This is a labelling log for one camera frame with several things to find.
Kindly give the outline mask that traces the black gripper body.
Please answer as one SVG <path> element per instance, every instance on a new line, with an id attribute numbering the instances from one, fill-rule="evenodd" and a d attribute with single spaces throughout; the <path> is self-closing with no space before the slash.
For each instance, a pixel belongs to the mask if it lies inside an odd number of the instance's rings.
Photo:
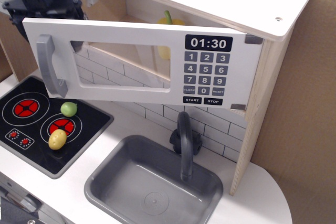
<path id="1" fill-rule="evenodd" d="M 11 20 L 26 17 L 84 20 L 81 0 L 11 0 L 3 4 Z"/>

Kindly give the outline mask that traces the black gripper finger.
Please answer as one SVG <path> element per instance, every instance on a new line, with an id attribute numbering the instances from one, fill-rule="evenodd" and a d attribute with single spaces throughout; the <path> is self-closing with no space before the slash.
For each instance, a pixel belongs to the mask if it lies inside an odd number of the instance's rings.
<path id="1" fill-rule="evenodd" d="M 26 34 L 26 31 L 25 31 L 25 28 L 23 26 L 23 20 L 25 19 L 26 17 L 25 16 L 12 16 L 10 18 L 11 22 L 13 25 L 16 26 L 17 30 L 19 31 L 19 33 L 23 36 L 23 38 L 28 41 L 28 37 L 27 37 L 27 34 Z"/>
<path id="2" fill-rule="evenodd" d="M 80 51 L 81 50 L 81 41 L 71 41 L 71 46 L 74 49 L 74 51 Z"/>

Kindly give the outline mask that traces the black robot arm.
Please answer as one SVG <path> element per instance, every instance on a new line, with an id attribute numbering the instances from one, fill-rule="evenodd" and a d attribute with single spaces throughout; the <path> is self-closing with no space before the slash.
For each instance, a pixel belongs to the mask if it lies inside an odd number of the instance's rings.
<path id="1" fill-rule="evenodd" d="M 27 38 L 23 20 L 29 18 L 85 20 L 81 0 L 12 0 L 2 4 L 10 14 L 10 21 Z"/>

